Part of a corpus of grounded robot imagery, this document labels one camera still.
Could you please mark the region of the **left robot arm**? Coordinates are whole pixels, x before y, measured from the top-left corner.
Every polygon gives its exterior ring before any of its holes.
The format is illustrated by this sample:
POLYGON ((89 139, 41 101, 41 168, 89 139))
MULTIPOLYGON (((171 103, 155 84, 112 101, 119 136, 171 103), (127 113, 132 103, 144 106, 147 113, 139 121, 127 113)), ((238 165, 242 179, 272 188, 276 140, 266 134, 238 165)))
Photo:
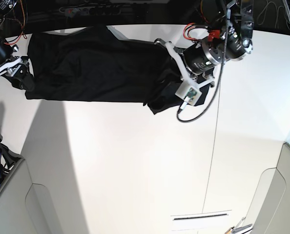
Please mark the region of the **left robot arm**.
POLYGON ((183 30, 193 45, 175 48, 195 82, 205 82, 223 61, 241 60, 251 53, 253 4, 252 0, 200 0, 195 4, 203 22, 191 22, 183 30))

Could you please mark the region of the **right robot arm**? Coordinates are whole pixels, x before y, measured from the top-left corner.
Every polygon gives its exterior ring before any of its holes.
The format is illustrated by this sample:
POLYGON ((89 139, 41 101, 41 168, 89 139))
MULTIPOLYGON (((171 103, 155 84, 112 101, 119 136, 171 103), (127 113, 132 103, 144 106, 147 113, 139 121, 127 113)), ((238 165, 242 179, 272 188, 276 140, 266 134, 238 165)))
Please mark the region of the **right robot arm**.
POLYGON ((19 23, 21 32, 15 39, 7 41, 3 31, 0 29, 0 77, 7 79, 14 88, 32 91, 35 88, 34 77, 30 73, 30 63, 27 56, 14 56, 19 51, 17 42, 24 36, 27 14, 25 13, 21 0, 0 0, 0 26, 6 19, 6 15, 15 12, 16 5, 20 5, 23 14, 23 21, 16 17, 12 20, 19 23))

